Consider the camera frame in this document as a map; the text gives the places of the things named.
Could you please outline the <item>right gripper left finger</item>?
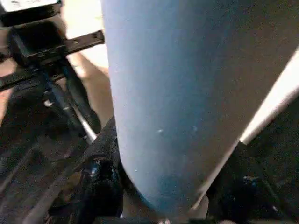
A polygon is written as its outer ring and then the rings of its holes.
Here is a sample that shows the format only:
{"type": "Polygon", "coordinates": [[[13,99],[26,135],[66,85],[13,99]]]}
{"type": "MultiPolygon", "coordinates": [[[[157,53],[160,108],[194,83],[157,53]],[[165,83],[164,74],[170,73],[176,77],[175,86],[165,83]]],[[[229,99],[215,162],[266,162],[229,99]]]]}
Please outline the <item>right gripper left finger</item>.
{"type": "Polygon", "coordinates": [[[120,217],[124,189],[114,118],[103,127],[88,153],[49,208],[50,224],[92,224],[98,217],[120,217]]]}

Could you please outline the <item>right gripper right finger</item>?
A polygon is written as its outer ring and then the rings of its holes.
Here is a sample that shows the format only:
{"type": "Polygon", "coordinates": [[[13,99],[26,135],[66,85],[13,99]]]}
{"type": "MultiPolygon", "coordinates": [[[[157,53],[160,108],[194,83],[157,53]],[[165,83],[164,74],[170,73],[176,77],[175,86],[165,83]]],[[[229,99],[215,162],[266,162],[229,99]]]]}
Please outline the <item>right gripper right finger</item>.
{"type": "Polygon", "coordinates": [[[207,217],[239,224],[291,221],[299,217],[269,176],[239,142],[207,191],[207,217]]]}

